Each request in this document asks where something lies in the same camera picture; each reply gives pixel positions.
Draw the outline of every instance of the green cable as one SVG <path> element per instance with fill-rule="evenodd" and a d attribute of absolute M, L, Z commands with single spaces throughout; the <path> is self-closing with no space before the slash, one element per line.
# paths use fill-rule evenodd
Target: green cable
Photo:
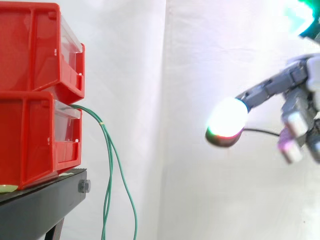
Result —
<path fill-rule="evenodd" d="M 128 189 L 127 186 L 127 182 L 125 179 L 125 175 L 124 175 L 124 171 L 122 168 L 122 164 L 120 162 L 120 158 L 118 155 L 118 152 L 115 148 L 115 145 L 113 143 L 113 141 L 111 140 L 111 137 L 107 131 L 107 128 L 104 124 L 104 122 L 102 121 L 102 119 L 92 110 L 80 106 L 80 105 L 70 105 L 72 108 L 74 109 L 81 109 L 83 111 L 85 111 L 86 113 L 90 114 L 100 125 L 104 138 L 105 138 L 105 142 L 106 142 L 106 147 L 107 147 L 107 151 L 108 151 L 108 158 L 109 158 L 109 172 L 110 172 L 110 176 L 109 176 L 109 181 L 108 181 L 108 185 L 107 185 L 107 189 L 106 189 L 106 193 L 105 193 L 105 198 L 104 198 L 104 204 L 103 204 L 103 228 L 102 228 L 102 234 L 101 234 L 101 240 L 106 240 L 106 223 L 107 223 L 107 219 L 108 219 L 108 215 L 109 215 L 109 210 L 110 210 L 110 200 L 111 200 L 111 189 L 112 189 L 112 174 L 113 174 L 113 168 L 114 168 L 114 159 L 113 159 L 113 150 L 119 165 L 119 169 L 120 169 L 120 174 L 121 174 L 121 178 L 123 181 L 123 185 L 125 188 L 125 191 L 129 197 L 131 206 L 132 206 L 132 210 L 133 210 L 133 214 L 134 214 L 134 236 L 133 236 L 133 240 L 137 239 L 137 233 L 138 233 L 138 217 L 137 217 L 137 211 L 136 211 L 136 207 L 134 204 L 134 201 L 132 199 L 132 196 L 130 194 L 130 191 Z"/>

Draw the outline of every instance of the red plastic drawer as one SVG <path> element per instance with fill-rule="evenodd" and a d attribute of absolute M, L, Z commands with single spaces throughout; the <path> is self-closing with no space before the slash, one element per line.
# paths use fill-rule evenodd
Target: red plastic drawer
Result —
<path fill-rule="evenodd" d="M 81 163 L 82 113 L 69 108 L 45 91 L 0 92 L 0 186 L 23 189 Z"/>
<path fill-rule="evenodd" d="M 65 104 L 85 96 L 85 46 L 55 3 L 0 1 L 0 91 L 48 91 Z"/>

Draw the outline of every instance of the white fabric backdrop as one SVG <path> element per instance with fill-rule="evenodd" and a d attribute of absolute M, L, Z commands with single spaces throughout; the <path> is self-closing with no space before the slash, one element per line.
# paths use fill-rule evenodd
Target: white fabric backdrop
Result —
<path fill-rule="evenodd" d="M 288 58 L 319 51 L 282 28 L 280 4 L 167 1 L 158 240 L 320 238 L 320 166 L 310 157 L 288 166 L 277 139 L 258 133 L 244 133 L 227 150 L 204 138 L 215 103 L 278 72 Z M 279 132 L 282 104 L 280 96 L 269 100 L 247 125 Z"/>
<path fill-rule="evenodd" d="M 318 240 L 320 167 L 287 166 L 276 139 L 244 133 L 233 148 L 204 139 L 214 104 L 319 51 L 288 36 L 277 0 L 58 0 L 86 46 L 82 105 L 118 148 L 139 240 Z M 282 98 L 248 126 L 280 131 Z M 65 219 L 62 240 L 100 239 L 107 150 L 84 115 L 82 165 L 92 190 Z M 130 240 L 134 217 L 115 164 L 107 239 Z"/>

